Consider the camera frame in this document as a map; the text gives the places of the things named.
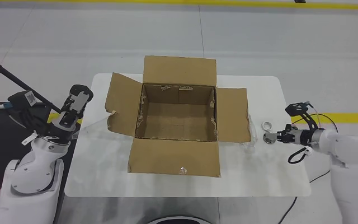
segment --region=white floor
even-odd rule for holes
[[[73,84],[90,86],[96,73],[141,73],[145,55],[215,58],[219,74],[277,76],[287,103],[310,100],[323,113],[356,113],[357,23],[358,11],[0,3],[0,63],[61,106]],[[0,76],[0,101],[17,91]],[[358,134],[356,125],[339,128]],[[318,154],[306,165],[311,179],[329,169]],[[292,201],[66,198],[60,223],[144,223],[175,213],[222,224],[277,223]],[[340,218],[327,175],[285,223]]]

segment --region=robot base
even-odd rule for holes
[[[19,194],[11,187],[11,177],[18,162],[18,160],[12,160],[5,170],[0,191],[1,223],[53,223],[63,174],[63,161],[56,161],[52,187],[44,192],[31,195]]]

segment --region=table top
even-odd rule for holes
[[[142,81],[141,74],[124,74]],[[97,74],[94,97],[84,113],[65,194],[69,197],[248,197],[308,196],[311,192],[304,163],[288,157],[300,146],[266,144],[261,123],[283,130],[290,117],[280,81],[272,76],[221,76],[217,86],[247,88],[249,114],[258,141],[253,152],[239,143],[219,142],[221,178],[127,172],[132,137],[107,130],[105,101],[112,74]]]

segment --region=sticker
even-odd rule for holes
[[[190,86],[180,86],[179,90],[193,90],[193,88]]]
[[[162,86],[162,87],[161,87],[161,90],[163,91],[163,90],[167,90],[167,89],[169,89],[169,88],[171,88],[171,86]]]
[[[35,95],[32,93],[32,91],[29,91],[29,92],[25,93],[24,95],[27,99],[27,102],[29,102],[30,106],[33,106],[37,102]]]
[[[34,140],[35,138],[37,138],[39,135],[34,131],[33,134],[31,134],[30,136],[28,136],[27,138],[25,138],[25,140],[23,140],[21,142],[21,144],[23,144],[24,146],[27,145],[29,142],[32,142],[32,140]]]
[[[188,171],[186,170],[186,168],[185,168],[185,167],[182,167],[182,168],[180,168],[179,174],[180,174],[180,175],[185,175],[187,172],[188,172]]]

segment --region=cardboard box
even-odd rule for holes
[[[146,56],[143,83],[113,73],[105,107],[134,137],[128,172],[220,177],[218,141],[251,141],[246,89],[217,88],[213,59]]]

